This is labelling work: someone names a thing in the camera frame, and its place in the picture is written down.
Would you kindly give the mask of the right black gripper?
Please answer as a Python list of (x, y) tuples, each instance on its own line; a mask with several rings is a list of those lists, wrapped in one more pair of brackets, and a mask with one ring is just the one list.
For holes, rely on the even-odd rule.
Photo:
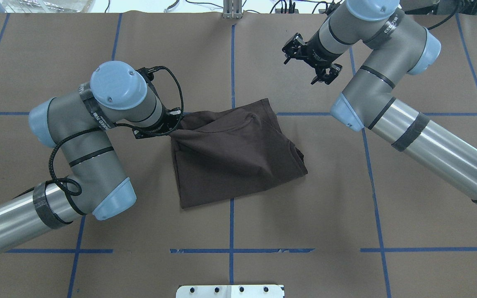
[(290, 60), (304, 60), (312, 68), (330, 68), (331, 64), (338, 58), (337, 53), (328, 51), (320, 41), (319, 35), (314, 35), (306, 42), (305, 47), (303, 36), (294, 34), (282, 47), (282, 52), (286, 57), (284, 65)]

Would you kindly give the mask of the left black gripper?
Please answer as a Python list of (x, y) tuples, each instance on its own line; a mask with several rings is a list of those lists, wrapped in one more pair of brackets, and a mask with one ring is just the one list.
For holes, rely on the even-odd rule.
[(166, 110), (161, 120), (152, 127), (145, 127), (143, 130), (133, 129), (133, 135), (136, 139), (165, 136), (176, 130), (183, 119), (183, 110), (174, 108)]

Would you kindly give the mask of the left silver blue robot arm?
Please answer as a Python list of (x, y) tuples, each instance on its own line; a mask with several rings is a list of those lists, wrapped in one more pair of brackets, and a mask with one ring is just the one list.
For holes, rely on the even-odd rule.
[(166, 66), (135, 70), (122, 61), (101, 64), (74, 92), (32, 109), (30, 130), (52, 149), (51, 178), (0, 205), (0, 253), (92, 214), (99, 221), (136, 202), (130, 178), (108, 138), (117, 127), (135, 138), (165, 136), (183, 118), (180, 107), (167, 109), (152, 83)]

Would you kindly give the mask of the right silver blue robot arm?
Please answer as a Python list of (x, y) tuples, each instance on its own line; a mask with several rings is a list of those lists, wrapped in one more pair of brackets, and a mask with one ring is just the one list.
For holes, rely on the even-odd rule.
[(426, 71), (441, 53), (430, 29), (400, 8), (398, 0), (344, 0), (310, 39), (294, 34), (282, 47), (286, 62), (305, 62), (311, 83), (331, 84), (335, 61), (361, 42), (369, 56), (337, 96), (330, 115), (353, 131), (368, 129), (477, 205), (477, 148), (398, 98), (405, 76)]

